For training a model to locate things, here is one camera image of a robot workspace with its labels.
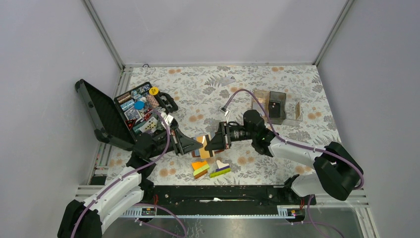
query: black carrying case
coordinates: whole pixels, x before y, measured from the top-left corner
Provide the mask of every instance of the black carrying case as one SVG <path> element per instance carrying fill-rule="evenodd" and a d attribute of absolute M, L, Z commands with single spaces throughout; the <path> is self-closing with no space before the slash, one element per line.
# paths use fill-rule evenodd
<path fill-rule="evenodd" d="M 150 85 L 149 82 L 146 82 L 128 92 L 143 87 L 146 84 Z M 77 81 L 75 88 L 86 104 L 94 124 L 94 134 L 98 141 L 131 151 L 137 135 L 132 130 L 128 129 L 128 126 L 125 123 L 126 118 L 124 111 L 117 100 L 117 98 L 127 92 L 115 97 L 113 100 L 84 79 Z M 178 110 L 178 106 L 169 94 L 159 91 L 154 97 L 159 102 L 159 105 L 165 109 L 167 114 Z M 178 127 L 176 122 L 171 125 L 171 128 L 175 127 Z M 165 131 L 158 130 L 153 134 L 153 138 L 158 137 L 158 139 L 160 139 L 165 134 Z"/>

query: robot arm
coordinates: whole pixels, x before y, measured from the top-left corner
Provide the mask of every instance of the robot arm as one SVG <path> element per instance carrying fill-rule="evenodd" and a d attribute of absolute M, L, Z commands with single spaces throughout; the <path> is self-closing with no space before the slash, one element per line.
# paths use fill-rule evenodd
<path fill-rule="evenodd" d="M 179 129 L 176 120 L 167 121 L 171 125 L 170 146 L 166 152 L 174 151 L 176 154 L 186 154 L 202 147 L 202 144 L 185 136 Z M 64 212 L 58 230 L 59 238 L 69 238 L 76 221 L 86 210 L 77 229 L 75 238 L 100 238 L 105 230 L 128 208 L 150 196 L 153 183 L 146 178 L 152 173 L 155 165 L 152 164 L 141 171 L 134 170 L 149 164 L 150 158 L 162 154 L 165 149 L 166 132 L 154 138 L 147 133 L 142 133 L 136 138 L 131 159 L 123 171 L 98 193 L 85 199 L 83 202 L 71 201 Z"/>
<path fill-rule="evenodd" d="M 360 166 L 341 144 L 331 142 L 326 146 L 313 146 L 290 139 L 280 141 L 271 130 L 265 127 L 263 118 L 256 110 L 246 111 L 243 117 L 244 125 L 220 122 L 216 135 L 205 149 L 229 149 L 233 141 L 252 140 L 252 147 L 262 155 L 286 158 L 315 169 L 316 174 L 297 175 L 286 181 L 285 185 L 289 185 L 300 197 L 326 192 L 330 196 L 344 201 L 359 182 L 360 178 L 357 172 L 346 163 L 326 153 L 308 149 L 322 148 L 339 155 L 363 173 Z"/>

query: orange block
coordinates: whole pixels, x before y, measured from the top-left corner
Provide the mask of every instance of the orange block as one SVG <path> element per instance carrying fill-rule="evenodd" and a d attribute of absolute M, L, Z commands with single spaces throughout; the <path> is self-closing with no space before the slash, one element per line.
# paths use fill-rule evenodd
<path fill-rule="evenodd" d="M 203 162 L 193 162 L 191 165 L 193 166 L 194 170 L 197 170 L 206 164 L 207 164 L 207 161 L 203 161 Z"/>

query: floral tablecloth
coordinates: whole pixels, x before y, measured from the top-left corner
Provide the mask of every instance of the floral tablecloth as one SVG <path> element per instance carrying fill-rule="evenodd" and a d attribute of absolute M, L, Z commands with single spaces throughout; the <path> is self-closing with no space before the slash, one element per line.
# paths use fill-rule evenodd
<path fill-rule="evenodd" d="M 226 77 L 232 76 L 234 80 L 230 84 L 223 83 Z M 180 130 L 189 137 L 216 132 L 219 121 L 225 120 L 218 109 L 236 90 L 245 88 L 302 95 L 303 122 L 299 126 L 276 125 L 280 134 L 311 144 L 340 142 L 318 71 L 312 65 L 135 68 L 129 88 L 146 81 L 175 99 L 179 110 L 173 116 Z M 238 93 L 228 108 L 230 120 L 242 124 L 242 113 L 251 108 L 251 101 L 247 93 Z M 121 172 L 130 156 L 130 152 L 113 148 L 107 183 Z M 258 154 L 249 141 L 233 142 L 231 149 L 208 158 L 210 173 L 217 168 L 215 160 L 229 163 L 231 172 L 195 180 L 191 163 L 201 159 L 170 152 L 157 162 L 149 179 L 156 185 L 283 184 L 295 174 L 312 173 L 311 168 L 288 159 Z"/>

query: transparent plastic box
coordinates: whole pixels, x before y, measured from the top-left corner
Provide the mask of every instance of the transparent plastic box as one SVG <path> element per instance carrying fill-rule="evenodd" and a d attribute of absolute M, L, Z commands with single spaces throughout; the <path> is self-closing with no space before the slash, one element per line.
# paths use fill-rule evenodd
<path fill-rule="evenodd" d="M 302 96 L 300 94 L 254 90 L 254 95 L 264 106 L 273 124 L 298 126 L 302 122 Z M 254 99 L 252 99 L 252 109 L 257 110 L 267 122 L 264 112 Z"/>

